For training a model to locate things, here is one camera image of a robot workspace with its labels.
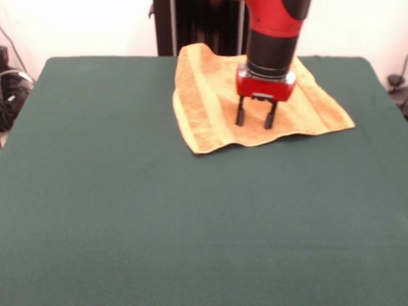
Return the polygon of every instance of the green tablecloth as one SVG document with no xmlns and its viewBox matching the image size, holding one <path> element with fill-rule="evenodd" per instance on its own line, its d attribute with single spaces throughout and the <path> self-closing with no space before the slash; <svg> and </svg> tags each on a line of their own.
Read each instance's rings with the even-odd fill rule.
<svg viewBox="0 0 408 306">
<path fill-rule="evenodd" d="M 357 127 L 207 156 L 176 59 L 49 60 L 0 154 L 0 305 L 408 305 L 408 126 L 367 61 L 301 60 Z"/>
</svg>

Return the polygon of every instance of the black band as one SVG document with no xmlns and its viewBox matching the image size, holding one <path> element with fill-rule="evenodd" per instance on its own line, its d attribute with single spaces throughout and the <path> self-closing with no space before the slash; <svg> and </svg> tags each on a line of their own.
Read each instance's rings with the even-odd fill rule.
<svg viewBox="0 0 408 306">
<path fill-rule="evenodd" d="M 265 78 L 286 76 L 292 62 L 298 36 L 280 38 L 261 34 L 251 29 L 248 37 L 248 68 Z"/>
<path fill-rule="evenodd" d="M 310 0 L 283 0 L 283 5 L 292 18 L 304 20 L 309 11 Z"/>
</svg>

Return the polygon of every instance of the black cable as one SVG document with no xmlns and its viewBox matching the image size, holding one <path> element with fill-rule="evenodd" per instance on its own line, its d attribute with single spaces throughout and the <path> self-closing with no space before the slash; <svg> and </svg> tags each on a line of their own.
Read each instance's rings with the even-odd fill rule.
<svg viewBox="0 0 408 306">
<path fill-rule="evenodd" d="M 404 67 L 402 68 L 402 72 L 401 72 L 401 75 L 402 75 L 402 76 L 404 76 L 404 74 L 405 74 L 405 71 L 406 71 L 406 69 L 407 69 L 407 64 L 408 64 L 408 55 L 407 55 L 407 57 L 405 58 Z"/>
<path fill-rule="evenodd" d="M 13 48 L 14 53 L 15 53 L 15 55 L 17 56 L 18 61 L 20 62 L 20 64 L 21 64 L 23 70 L 25 71 L 25 73 L 27 73 L 27 68 L 26 68 L 26 66 L 24 66 L 24 63 L 23 63 L 23 61 L 21 60 L 20 54 L 18 54 L 17 49 L 15 48 L 14 42 L 13 42 L 13 41 L 11 40 L 11 38 L 6 34 L 6 32 L 5 32 L 5 31 L 3 30 L 3 28 L 1 27 L 1 25 L 0 25 L 0 32 L 2 32 L 2 34 L 4 35 L 4 37 L 6 37 L 7 40 L 10 42 L 11 47 Z"/>
</svg>

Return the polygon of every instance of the orange towel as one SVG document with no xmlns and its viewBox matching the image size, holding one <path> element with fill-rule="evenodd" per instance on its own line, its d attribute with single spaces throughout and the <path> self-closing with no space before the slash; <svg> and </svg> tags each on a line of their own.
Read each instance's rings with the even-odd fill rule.
<svg viewBox="0 0 408 306">
<path fill-rule="evenodd" d="M 271 104 L 251 98 L 245 99 L 244 125 L 237 126 L 235 71 L 245 60 L 245 55 L 215 55 L 202 43 L 180 51 L 173 109 L 182 137 L 195 154 L 232 143 L 253 147 L 287 135 L 322 135 L 354 127 L 346 111 L 318 86 L 297 57 L 291 66 L 296 87 L 287 102 L 279 103 L 273 128 L 263 128 Z"/>
</svg>

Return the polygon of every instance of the yellow towel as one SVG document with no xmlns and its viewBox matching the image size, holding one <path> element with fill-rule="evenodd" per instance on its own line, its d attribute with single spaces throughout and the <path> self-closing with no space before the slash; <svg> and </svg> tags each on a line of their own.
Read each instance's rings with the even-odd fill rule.
<svg viewBox="0 0 408 306">
<path fill-rule="evenodd" d="M 210 153 L 232 143 L 253 147 L 287 135 L 322 135 L 354 127 L 346 111 L 318 86 L 297 57 L 291 65 L 296 87 L 287 102 L 278 104 L 273 128 L 263 128 L 271 104 L 251 98 L 244 102 L 244 125 L 237 126 L 235 72 L 245 60 L 245 55 L 215 55 L 203 43 L 181 49 L 173 109 L 182 137 L 195 154 Z"/>
</svg>

